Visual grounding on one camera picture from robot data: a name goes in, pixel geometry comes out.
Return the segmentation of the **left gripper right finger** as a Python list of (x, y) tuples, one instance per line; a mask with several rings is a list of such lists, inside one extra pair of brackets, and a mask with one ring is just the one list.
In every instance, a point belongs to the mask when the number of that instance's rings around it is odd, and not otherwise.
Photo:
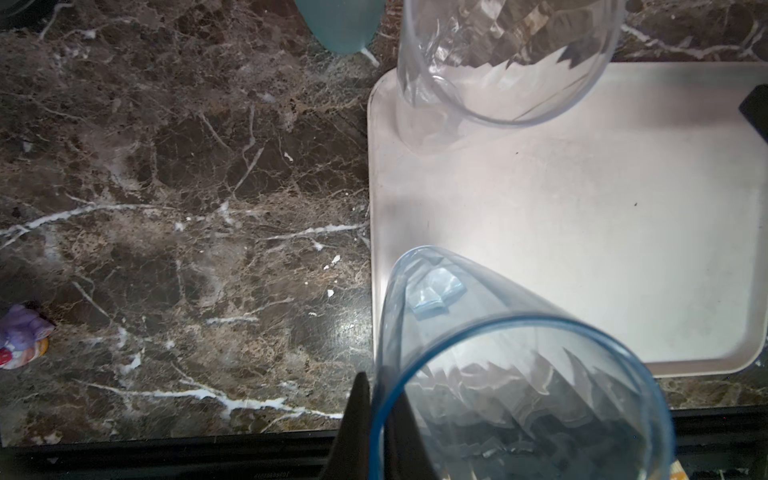
[(400, 395), (384, 429), (383, 474), (387, 480), (438, 480), (406, 395)]

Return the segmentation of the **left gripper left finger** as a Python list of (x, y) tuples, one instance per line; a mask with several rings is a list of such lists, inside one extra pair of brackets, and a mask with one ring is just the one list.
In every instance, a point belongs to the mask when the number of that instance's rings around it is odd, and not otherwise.
[(359, 372), (355, 376), (340, 428), (320, 478), (366, 480), (369, 471), (370, 431), (370, 383), (367, 374)]

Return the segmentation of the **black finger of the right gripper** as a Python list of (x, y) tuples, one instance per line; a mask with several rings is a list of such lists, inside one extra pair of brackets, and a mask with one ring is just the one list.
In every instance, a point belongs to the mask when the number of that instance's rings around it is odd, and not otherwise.
[(739, 112), (760, 137), (768, 142), (768, 85), (756, 86), (740, 103)]

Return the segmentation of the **blue grey plastic glass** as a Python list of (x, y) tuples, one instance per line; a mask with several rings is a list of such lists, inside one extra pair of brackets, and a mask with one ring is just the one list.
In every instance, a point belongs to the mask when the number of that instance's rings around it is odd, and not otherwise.
[(664, 396), (625, 345), (500, 274), (421, 246), (380, 315), (369, 475), (406, 395), (438, 479), (667, 479)]

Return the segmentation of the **beige square tray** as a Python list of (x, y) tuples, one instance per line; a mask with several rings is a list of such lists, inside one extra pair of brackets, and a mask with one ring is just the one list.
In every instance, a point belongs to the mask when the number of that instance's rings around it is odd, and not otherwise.
[(612, 63), (561, 116), (419, 156), (397, 76), (368, 102), (372, 302), (420, 245), (463, 255), (624, 343), (657, 377), (739, 371), (767, 335), (763, 63)]

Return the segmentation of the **clear plastic glass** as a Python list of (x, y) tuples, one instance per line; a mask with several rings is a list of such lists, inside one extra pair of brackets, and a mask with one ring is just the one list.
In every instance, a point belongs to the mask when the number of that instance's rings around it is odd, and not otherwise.
[(441, 152), (563, 114), (605, 71), (625, 13), (620, 0), (404, 2), (400, 139)]

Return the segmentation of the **wooden letter block right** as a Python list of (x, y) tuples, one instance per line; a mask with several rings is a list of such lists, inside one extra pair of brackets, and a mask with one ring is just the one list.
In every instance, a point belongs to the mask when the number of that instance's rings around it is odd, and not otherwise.
[(669, 480), (689, 480), (689, 477), (686, 474), (685, 470), (683, 469), (679, 460), (675, 460), (671, 464), (670, 471), (669, 471)]

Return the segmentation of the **small purple toy figure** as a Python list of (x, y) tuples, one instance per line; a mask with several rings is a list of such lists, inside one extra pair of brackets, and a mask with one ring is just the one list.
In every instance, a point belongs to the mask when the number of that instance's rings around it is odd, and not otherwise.
[(12, 306), (1, 318), (1, 369), (18, 369), (43, 356), (55, 328), (37, 310)]

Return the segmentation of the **teal frosted glass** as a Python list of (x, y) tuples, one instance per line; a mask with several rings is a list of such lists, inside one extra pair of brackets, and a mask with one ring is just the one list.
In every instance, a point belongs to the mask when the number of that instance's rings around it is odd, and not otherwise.
[(354, 54), (373, 40), (385, 0), (295, 0), (310, 31), (327, 50)]

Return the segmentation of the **black front rail base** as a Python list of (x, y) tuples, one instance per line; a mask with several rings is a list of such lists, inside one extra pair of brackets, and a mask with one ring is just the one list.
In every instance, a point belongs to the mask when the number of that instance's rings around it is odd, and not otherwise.
[[(767, 475), (764, 406), (675, 410), (677, 459), (691, 479)], [(8, 447), (4, 479), (317, 479), (336, 433), (289, 432)]]

